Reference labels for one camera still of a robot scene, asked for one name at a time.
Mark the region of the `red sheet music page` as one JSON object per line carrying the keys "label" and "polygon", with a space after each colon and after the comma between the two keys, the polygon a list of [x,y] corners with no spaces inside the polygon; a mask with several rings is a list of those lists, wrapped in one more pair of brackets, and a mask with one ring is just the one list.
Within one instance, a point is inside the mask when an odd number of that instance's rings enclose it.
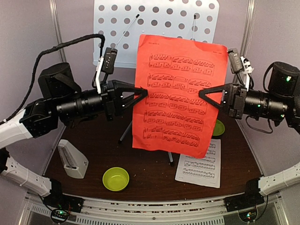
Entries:
{"label": "red sheet music page", "polygon": [[199,91],[225,83],[227,47],[142,34],[135,86],[147,90],[133,109],[133,148],[203,158],[218,110]]}

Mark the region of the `white perforated music stand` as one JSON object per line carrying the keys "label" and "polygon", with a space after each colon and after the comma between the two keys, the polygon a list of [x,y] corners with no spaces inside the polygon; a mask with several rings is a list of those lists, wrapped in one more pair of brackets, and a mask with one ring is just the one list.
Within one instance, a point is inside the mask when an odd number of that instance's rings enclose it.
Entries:
{"label": "white perforated music stand", "polygon": [[[142,34],[199,42],[199,33],[211,32],[207,14],[201,12],[208,7],[208,3],[197,4],[194,0],[97,0],[94,32],[104,35],[105,47],[117,48],[115,67],[136,69]],[[133,109],[127,111],[132,125]]]}

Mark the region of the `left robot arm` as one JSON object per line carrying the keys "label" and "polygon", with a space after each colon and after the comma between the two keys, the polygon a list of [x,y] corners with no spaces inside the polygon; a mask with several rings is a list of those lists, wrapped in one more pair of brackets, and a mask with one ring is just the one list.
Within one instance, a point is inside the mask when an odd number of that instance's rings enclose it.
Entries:
{"label": "left robot arm", "polygon": [[63,62],[44,69],[39,76],[32,75],[31,81],[38,82],[42,98],[20,106],[0,123],[0,173],[24,186],[57,208],[67,204],[61,183],[37,175],[18,164],[6,147],[20,140],[38,138],[58,127],[62,122],[68,125],[76,119],[92,120],[105,113],[107,120],[120,116],[147,97],[144,88],[118,80],[99,79],[104,73],[114,71],[117,50],[100,47],[99,61],[92,80],[93,89],[82,91],[75,82],[69,63]]}

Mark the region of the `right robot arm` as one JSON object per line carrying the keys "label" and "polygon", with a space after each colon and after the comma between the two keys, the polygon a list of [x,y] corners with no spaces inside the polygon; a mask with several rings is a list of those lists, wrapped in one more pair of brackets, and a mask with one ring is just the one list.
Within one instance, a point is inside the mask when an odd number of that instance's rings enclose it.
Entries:
{"label": "right robot arm", "polygon": [[[259,120],[265,118],[278,126],[286,120],[288,127],[300,130],[300,71],[297,67],[276,61],[269,65],[271,72],[268,87],[264,91],[246,89],[240,84],[225,85],[199,91],[199,98],[223,111],[231,118]],[[300,165],[296,164],[272,176],[249,180],[240,203],[250,207],[258,198],[297,184],[300,181]]]}

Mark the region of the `green plate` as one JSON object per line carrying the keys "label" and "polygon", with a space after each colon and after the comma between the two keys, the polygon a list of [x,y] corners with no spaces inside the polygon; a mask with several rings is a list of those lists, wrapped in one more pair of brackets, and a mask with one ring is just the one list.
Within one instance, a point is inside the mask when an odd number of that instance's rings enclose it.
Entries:
{"label": "green plate", "polygon": [[212,136],[221,136],[225,132],[225,126],[220,120],[216,120]]}

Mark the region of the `white sheet music page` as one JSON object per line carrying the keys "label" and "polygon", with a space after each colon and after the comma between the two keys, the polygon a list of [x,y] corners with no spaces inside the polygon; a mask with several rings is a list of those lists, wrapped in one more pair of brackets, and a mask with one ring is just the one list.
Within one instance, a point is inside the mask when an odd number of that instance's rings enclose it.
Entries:
{"label": "white sheet music page", "polygon": [[221,140],[212,139],[205,157],[180,155],[175,180],[210,188],[220,188]]}

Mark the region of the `green bowl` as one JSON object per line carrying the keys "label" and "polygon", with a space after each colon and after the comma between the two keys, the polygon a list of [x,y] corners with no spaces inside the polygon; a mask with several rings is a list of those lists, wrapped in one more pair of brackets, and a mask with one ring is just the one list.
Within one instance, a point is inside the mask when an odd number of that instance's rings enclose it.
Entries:
{"label": "green bowl", "polygon": [[121,167],[112,167],[105,171],[102,177],[104,187],[113,192],[124,190],[129,184],[129,174]]}

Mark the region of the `white metronome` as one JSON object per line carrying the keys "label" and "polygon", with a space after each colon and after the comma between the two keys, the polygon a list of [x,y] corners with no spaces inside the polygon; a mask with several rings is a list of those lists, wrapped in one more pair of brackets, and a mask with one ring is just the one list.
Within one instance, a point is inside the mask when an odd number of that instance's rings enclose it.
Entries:
{"label": "white metronome", "polygon": [[89,161],[71,142],[61,139],[58,151],[66,174],[75,179],[85,177]]}

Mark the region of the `right aluminium frame post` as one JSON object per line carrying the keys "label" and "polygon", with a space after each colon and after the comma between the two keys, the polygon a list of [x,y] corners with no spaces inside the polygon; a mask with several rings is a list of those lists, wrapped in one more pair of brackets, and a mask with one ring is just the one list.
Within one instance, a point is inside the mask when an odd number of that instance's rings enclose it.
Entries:
{"label": "right aluminium frame post", "polygon": [[247,12],[244,23],[244,31],[240,46],[240,56],[244,58],[250,49],[250,44],[253,36],[254,24],[255,24],[255,12],[256,12],[257,0],[247,1]]}

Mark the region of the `aluminium frame post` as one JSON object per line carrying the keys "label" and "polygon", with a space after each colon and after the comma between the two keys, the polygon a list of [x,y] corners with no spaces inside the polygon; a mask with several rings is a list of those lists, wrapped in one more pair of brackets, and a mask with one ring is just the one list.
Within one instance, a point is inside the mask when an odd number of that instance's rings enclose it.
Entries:
{"label": "aluminium frame post", "polygon": [[[59,15],[57,11],[57,3],[56,0],[49,0],[49,6],[50,6],[50,13],[52,17],[52,22],[54,25],[54,30],[55,30],[55,36],[57,39],[57,44],[61,44],[62,41],[62,36],[61,36],[61,30],[60,30],[60,22],[59,22]],[[66,55],[64,49],[59,50],[59,55],[60,55],[60,60],[62,62],[67,62],[66,60]]]}
{"label": "aluminium frame post", "polygon": [[240,46],[240,56],[244,58],[250,49],[250,44],[253,36],[254,24],[255,24],[255,12],[256,12],[257,0],[247,1],[247,12],[244,23],[244,31]]}

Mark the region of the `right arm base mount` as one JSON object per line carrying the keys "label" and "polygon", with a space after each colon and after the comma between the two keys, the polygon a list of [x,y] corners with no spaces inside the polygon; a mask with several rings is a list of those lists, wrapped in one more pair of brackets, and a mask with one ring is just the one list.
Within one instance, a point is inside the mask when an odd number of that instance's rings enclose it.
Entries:
{"label": "right arm base mount", "polygon": [[266,211],[267,204],[265,205],[263,212],[259,215],[257,206],[265,203],[264,196],[261,194],[239,194],[226,197],[224,199],[227,212],[236,211],[239,218],[244,223],[254,223],[259,220]]}

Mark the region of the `aluminium front rail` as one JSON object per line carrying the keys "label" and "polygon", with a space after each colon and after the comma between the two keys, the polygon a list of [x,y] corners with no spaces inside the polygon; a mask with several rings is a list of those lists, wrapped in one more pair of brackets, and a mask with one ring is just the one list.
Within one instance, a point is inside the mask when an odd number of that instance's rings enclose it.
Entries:
{"label": "aluminium front rail", "polygon": [[268,204],[228,212],[224,196],[181,201],[119,201],[83,198],[80,212],[67,225],[246,225],[242,216],[257,210],[255,225],[287,225],[282,198],[269,196]]}

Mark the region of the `left aluminium frame post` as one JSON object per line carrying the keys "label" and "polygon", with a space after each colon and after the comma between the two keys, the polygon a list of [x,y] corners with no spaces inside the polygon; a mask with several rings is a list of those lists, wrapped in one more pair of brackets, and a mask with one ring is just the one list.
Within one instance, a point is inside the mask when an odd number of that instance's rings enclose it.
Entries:
{"label": "left aluminium frame post", "polygon": [[[50,6],[50,13],[52,17],[52,22],[54,25],[54,30],[55,30],[55,36],[57,39],[57,44],[61,44],[62,41],[62,36],[61,36],[61,30],[60,30],[60,22],[59,22],[59,15],[57,11],[57,3],[56,0],[49,0],[49,6]],[[59,50],[59,55],[60,55],[60,60],[62,62],[67,62],[66,60],[66,55],[64,49]]]}

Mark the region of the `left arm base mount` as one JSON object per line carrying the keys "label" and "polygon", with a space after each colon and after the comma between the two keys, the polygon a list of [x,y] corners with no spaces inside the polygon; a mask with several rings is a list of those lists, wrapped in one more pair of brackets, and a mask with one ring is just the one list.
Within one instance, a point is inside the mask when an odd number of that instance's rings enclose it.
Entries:
{"label": "left arm base mount", "polygon": [[80,213],[83,208],[84,199],[70,195],[62,195],[60,199],[55,197],[39,196],[43,205],[50,211],[50,219],[55,224],[65,223],[72,212]]}

